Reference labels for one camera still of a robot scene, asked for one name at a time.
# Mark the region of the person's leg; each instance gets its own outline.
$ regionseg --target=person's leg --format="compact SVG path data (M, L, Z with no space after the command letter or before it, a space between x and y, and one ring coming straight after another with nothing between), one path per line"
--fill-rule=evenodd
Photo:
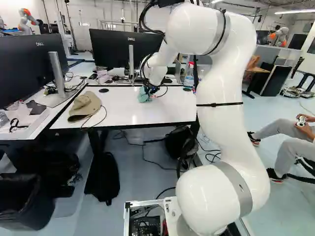
M271 124L263 127L261 130L251 134L254 139L264 139L277 134L286 134L293 138L312 140L295 127L295 122L288 119L278 119Z
M296 155L315 161L315 144L297 138L285 140L281 144L275 163L275 172L279 177L288 173L295 163Z

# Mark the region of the dell monitor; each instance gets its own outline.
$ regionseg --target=dell monitor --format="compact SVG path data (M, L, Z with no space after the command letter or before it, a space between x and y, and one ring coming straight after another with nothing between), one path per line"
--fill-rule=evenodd
M0 108L39 91L54 80L48 52L58 52L65 74L68 63L59 34L0 37Z
M163 36L115 30L90 29L95 64L107 68L128 68L129 45L133 45L134 67L148 54L158 52Z

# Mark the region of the game controller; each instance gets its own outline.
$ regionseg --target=game controller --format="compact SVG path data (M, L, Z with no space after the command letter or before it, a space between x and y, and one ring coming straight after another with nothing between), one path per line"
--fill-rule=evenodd
M306 117L300 116L299 119L297 120L296 125L303 127L305 125L306 122Z

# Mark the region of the black backpack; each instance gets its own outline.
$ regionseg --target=black backpack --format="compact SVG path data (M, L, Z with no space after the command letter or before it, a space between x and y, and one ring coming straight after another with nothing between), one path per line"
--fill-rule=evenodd
M110 152L94 157L84 193L94 195L100 202L112 204L120 190L117 162Z
M37 174L47 186L50 197L71 197L74 187L68 181L80 169L79 158L74 153L22 148L19 153L20 174Z

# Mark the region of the floor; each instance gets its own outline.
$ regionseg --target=floor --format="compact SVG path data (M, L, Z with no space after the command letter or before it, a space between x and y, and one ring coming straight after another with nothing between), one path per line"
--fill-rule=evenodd
M257 97L244 99L246 128L258 130L278 118L295 119L298 113L306 113L300 103L315 113L315 99L290 99L281 96ZM171 127L132 129L127 131L130 143L140 144L143 140L162 138L172 130ZM118 131L109 134L106 151L114 154L120 170L121 190L111 206L99 203L91 195L84 196L77 211L71 217L53 219L46 229L40 232L10 232L0 228L1 236L122 236L124 230L123 207L130 200L154 199L163 189L175 186L175 171L165 171L154 164L142 160L142 150L138 146L130 146L125 139L113 140ZM278 135L264 140L257 152L266 167L274 164L277 151L285 136ZM215 147L211 142L200 141L204 148ZM147 144L144 147L145 157L154 160L164 167L175 168L176 162L171 160L162 143ZM91 155L87 148L82 155ZM8 163L2 160L2 166L9 171ZM301 192L301 184L295 180L286 181L283 185L271 185L271 195L267 204L260 210L244 217L251 236L299 236L314 235L315 232L315 203L309 202L305 195L313 191L307 186ZM162 197L174 196L173 190Z

